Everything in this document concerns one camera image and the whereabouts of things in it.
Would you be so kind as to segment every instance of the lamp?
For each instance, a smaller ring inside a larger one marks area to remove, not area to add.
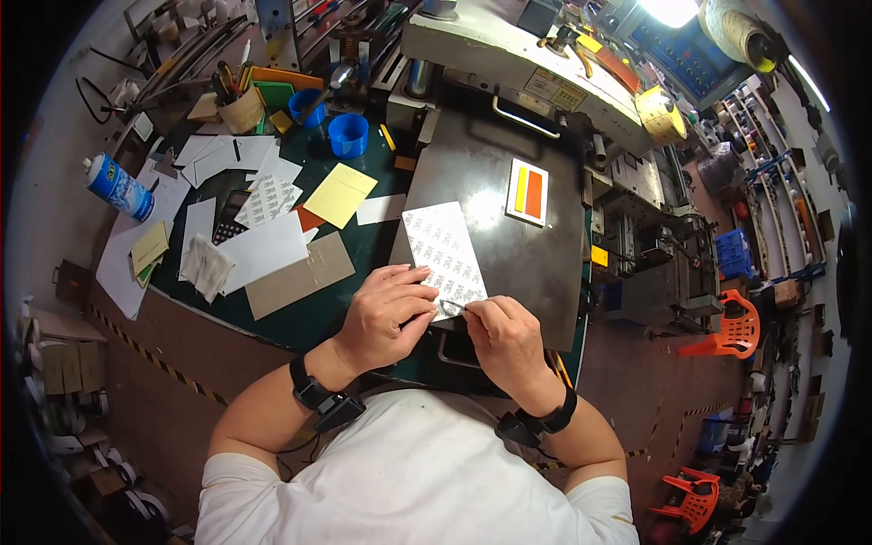
[[[639,0],[639,3],[657,21],[673,29],[685,26],[699,11],[693,0]]]

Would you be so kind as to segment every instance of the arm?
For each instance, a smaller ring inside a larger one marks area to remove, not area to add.
[[[372,271],[351,299],[342,330],[306,354],[306,371],[324,388],[339,392],[360,374],[408,356],[436,316],[433,299],[439,291],[413,284],[429,274],[427,268],[409,265]],[[311,414],[293,390],[287,365],[258,379],[219,420],[208,455],[246,454],[278,473],[276,453]]]
[[[467,305],[469,336],[481,369],[524,411],[542,417],[563,405],[566,388],[545,364],[539,321],[511,297],[496,296]],[[575,469],[568,492],[586,480],[614,475],[627,480],[623,448],[603,415],[578,399],[569,425],[548,442],[555,456]]]

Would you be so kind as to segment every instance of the machine handle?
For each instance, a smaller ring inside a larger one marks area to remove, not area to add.
[[[439,358],[439,361],[445,362],[447,364],[455,364],[455,365],[463,365],[464,367],[472,367],[473,369],[481,369],[480,365],[469,364],[465,361],[449,358],[445,355],[445,339],[448,337],[448,334],[442,331],[442,338],[439,339],[439,349],[436,351],[436,357]]]
[[[536,131],[539,134],[544,134],[545,136],[551,138],[552,140],[557,140],[558,138],[560,138],[560,133],[552,133],[552,132],[550,132],[546,129],[543,129],[542,127],[540,127],[534,123],[530,123],[529,121],[527,121],[524,118],[519,118],[518,116],[513,115],[509,112],[506,112],[505,110],[501,110],[500,107],[497,105],[497,102],[499,100],[500,100],[500,95],[495,94],[494,100],[491,102],[491,107],[494,109],[494,113],[496,113],[500,117],[503,117],[506,119],[511,119],[512,121],[514,121],[518,125],[524,125],[526,128],[533,129],[534,131]]]

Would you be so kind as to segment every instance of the floor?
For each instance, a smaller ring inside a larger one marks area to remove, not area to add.
[[[705,190],[695,170],[691,175],[698,187],[693,198],[702,201]],[[715,216],[719,232],[732,228],[732,220],[716,202],[698,206],[710,218]],[[146,293],[136,322],[125,320],[97,283],[90,300],[139,346],[228,400],[290,357],[286,351],[230,331],[152,290]],[[109,339],[107,431],[113,444],[146,476],[144,488],[165,503],[173,523],[193,527],[209,437],[224,408],[149,362],[93,314],[88,318]],[[667,494],[661,478],[675,474],[688,462],[708,414],[685,417],[685,412],[720,403],[733,405],[739,399],[739,360],[679,358],[677,348],[692,342],[691,338],[651,341],[642,326],[596,316],[589,327],[577,390],[613,425],[625,450],[647,451],[629,458],[627,464],[640,535],[654,521],[648,507],[662,505]],[[507,403],[483,401],[495,410],[504,410]],[[683,430],[677,443],[679,428]],[[306,448],[282,460],[298,471],[309,455]],[[544,473],[557,486],[566,479],[565,470]]]

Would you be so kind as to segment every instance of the blue plastic crate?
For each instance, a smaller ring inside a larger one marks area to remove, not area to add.
[[[740,275],[753,278],[754,269],[751,261],[751,247],[742,229],[730,231],[714,239],[718,252],[718,267],[724,273],[726,280]]]

